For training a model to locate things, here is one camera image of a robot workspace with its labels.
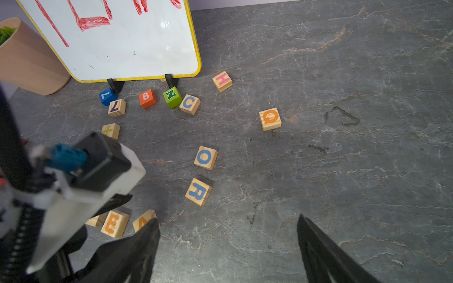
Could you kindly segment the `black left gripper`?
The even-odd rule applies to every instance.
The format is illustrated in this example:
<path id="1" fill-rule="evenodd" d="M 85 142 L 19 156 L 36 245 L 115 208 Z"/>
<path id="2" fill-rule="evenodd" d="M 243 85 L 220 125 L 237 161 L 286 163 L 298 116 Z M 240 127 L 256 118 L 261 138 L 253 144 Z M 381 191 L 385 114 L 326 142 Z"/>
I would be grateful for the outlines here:
<path id="1" fill-rule="evenodd" d="M 1 281 L 20 283 L 41 270 L 90 218 L 128 203 L 146 171 L 136 153 L 121 144 L 132 167 L 104 192 L 72 188 L 62 171 L 46 166 L 54 147 L 1 142 L 7 191 L 1 200 Z"/>

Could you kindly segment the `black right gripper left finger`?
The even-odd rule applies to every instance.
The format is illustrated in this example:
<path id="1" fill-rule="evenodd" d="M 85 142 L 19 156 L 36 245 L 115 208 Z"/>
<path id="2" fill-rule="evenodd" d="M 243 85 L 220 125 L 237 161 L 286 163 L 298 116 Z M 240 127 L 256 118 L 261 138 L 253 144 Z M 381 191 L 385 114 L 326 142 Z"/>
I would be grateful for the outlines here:
<path id="1" fill-rule="evenodd" d="M 157 219 L 151 219 L 131 237 L 101 245 L 86 267 L 81 283 L 148 283 L 159 245 Z"/>

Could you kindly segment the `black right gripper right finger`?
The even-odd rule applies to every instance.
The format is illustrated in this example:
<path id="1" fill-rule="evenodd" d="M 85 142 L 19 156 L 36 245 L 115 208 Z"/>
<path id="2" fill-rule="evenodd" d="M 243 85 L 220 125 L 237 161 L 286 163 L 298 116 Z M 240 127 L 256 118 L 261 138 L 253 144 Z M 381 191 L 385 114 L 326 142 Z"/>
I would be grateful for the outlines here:
<path id="1" fill-rule="evenodd" d="M 297 223 L 302 260 L 310 283 L 379 283 L 304 215 Z"/>

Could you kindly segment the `wooden block orange E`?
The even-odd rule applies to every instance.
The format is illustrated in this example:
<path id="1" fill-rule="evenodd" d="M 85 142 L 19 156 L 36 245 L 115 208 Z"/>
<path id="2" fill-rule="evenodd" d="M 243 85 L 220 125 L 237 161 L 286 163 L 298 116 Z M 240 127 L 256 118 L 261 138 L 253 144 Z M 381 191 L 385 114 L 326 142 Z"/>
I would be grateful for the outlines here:
<path id="1" fill-rule="evenodd" d="M 130 216 L 120 211 L 110 211 L 102 226 L 101 232 L 112 237 L 121 238 L 127 227 Z"/>

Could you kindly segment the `wooden block letter P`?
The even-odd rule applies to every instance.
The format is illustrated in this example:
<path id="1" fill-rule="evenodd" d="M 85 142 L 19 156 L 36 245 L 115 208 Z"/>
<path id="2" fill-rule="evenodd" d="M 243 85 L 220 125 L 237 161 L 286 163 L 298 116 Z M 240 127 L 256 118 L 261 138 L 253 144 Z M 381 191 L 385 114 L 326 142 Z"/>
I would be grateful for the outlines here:
<path id="1" fill-rule="evenodd" d="M 86 221 L 85 224 L 88 226 L 102 227 L 106 221 L 107 216 L 108 212 L 102 213 L 93 218 L 90 218 L 88 221 Z"/>

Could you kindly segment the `wooden block orange A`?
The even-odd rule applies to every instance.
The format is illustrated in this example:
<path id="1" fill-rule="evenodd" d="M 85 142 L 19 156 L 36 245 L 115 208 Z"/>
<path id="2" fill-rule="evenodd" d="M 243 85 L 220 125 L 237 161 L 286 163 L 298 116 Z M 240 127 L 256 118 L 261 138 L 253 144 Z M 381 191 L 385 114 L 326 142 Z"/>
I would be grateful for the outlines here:
<path id="1" fill-rule="evenodd" d="M 142 229 L 149 221 L 152 219 L 156 219 L 157 215 L 155 210 L 150 209 L 146 211 L 144 214 L 142 214 L 138 219 L 133 221 L 133 228 L 135 232 L 138 232 L 140 229 Z"/>

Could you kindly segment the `wooden block blue R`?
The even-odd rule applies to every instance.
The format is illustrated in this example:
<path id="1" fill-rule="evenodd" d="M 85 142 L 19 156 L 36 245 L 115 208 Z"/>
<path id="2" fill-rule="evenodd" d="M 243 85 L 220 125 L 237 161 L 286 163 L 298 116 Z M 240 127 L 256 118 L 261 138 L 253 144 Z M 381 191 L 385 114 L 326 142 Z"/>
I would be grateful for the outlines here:
<path id="1" fill-rule="evenodd" d="M 204 206 L 211 190 L 212 186 L 193 178 L 185 197 L 199 206 Z"/>

